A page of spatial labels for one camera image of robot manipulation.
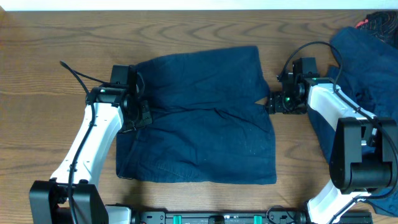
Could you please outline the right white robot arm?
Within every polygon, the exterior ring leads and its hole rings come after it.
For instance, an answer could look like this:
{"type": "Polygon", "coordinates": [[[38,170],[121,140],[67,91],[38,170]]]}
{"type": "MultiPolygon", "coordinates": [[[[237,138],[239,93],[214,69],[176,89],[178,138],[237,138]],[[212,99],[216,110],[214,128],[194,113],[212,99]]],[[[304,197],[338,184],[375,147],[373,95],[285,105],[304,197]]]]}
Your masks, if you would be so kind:
{"type": "Polygon", "coordinates": [[[266,108],[270,114],[314,112],[333,131],[330,180],[306,202],[297,223],[359,223],[367,217],[347,215],[353,205],[396,193],[396,122],[360,108],[333,79],[284,79],[282,90],[269,95],[266,108]]]}

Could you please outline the dark blue shorts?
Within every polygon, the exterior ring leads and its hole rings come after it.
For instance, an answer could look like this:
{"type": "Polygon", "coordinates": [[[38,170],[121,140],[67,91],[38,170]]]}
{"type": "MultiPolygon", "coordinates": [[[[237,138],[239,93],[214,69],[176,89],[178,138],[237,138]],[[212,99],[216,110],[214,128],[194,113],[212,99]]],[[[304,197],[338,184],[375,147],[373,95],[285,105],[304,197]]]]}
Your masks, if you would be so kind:
{"type": "Polygon", "coordinates": [[[258,48],[157,57],[136,65],[152,123],[118,134],[116,174],[150,182],[274,184],[275,132],[258,48]]]}

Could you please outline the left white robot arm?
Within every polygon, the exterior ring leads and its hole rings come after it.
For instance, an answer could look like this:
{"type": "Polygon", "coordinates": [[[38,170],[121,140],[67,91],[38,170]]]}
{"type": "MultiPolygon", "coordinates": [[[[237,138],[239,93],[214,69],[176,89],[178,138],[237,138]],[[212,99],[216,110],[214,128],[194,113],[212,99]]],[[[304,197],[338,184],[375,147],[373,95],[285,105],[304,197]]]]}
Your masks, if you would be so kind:
{"type": "Polygon", "coordinates": [[[86,96],[80,130],[59,167],[29,192],[34,223],[140,223],[138,212],[105,205],[98,192],[101,171],[117,133],[152,122],[144,89],[94,87],[86,96]]]}

